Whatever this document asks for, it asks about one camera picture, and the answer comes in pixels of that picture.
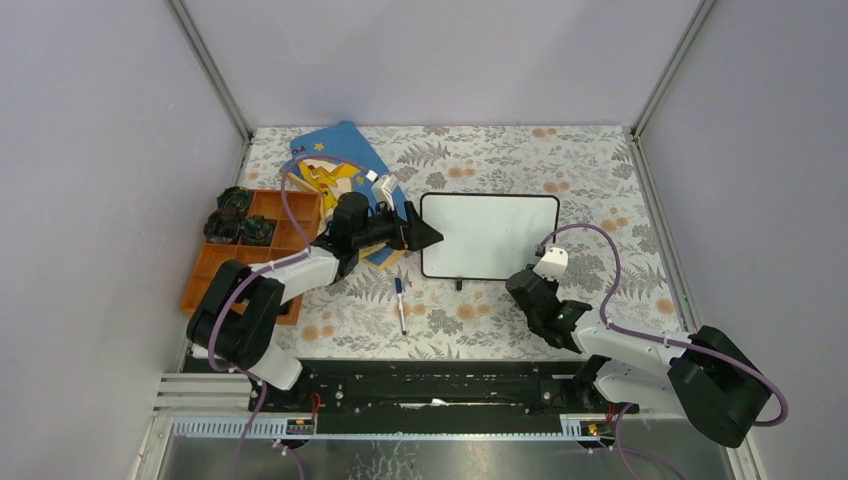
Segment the white whiteboard black frame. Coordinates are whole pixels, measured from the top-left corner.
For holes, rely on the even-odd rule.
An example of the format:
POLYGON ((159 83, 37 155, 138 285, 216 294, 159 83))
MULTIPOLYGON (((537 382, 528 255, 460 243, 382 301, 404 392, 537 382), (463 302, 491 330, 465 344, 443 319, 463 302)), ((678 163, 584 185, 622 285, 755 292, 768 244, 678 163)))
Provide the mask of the white whiteboard black frame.
POLYGON ((425 223, 443 240, 421 252, 428 279, 505 281, 535 262, 537 246, 558 227, 553 195, 436 193, 420 198, 425 223))

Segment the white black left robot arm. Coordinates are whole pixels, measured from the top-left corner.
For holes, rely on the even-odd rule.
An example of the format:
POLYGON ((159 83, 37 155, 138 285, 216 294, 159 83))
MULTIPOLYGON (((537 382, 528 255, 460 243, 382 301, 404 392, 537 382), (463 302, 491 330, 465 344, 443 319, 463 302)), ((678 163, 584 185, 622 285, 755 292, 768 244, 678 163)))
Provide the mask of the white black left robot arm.
POLYGON ((372 208, 365 195, 346 193, 328 226, 304 250, 254 265, 224 262, 188 322, 187 339, 206 350, 214 370, 241 371, 272 386, 282 408, 299 410, 311 387, 300 377, 301 362, 272 340, 280 307, 342 280, 365 248, 421 251, 443 239, 410 201, 401 211, 385 202, 372 208))

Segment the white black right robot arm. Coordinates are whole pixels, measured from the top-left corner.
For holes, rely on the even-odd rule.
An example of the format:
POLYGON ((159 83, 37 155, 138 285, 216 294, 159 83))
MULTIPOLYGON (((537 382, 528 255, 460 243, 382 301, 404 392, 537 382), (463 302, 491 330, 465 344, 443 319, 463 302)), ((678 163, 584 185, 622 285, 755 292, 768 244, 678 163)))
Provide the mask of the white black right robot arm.
POLYGON ((614 261, 613 282, 598 306, 562 299, 559 283, 570 265, 555 244, 560 227, 533 247, 533 259, 509 241, 493 248, 468 235, 450 235, 422 253, 426 277, 497 279, 523 313, 528 329, 554 349, 584 355, 586 377, 573 386, 575 402, 597 412, 609 402, 684 416, 715 443, 737 448, 753 428, 782 424, 788 401, 721 330, 665 332, 609 317, 608 304, 623 278, 621 255, 604 238, 614 261))

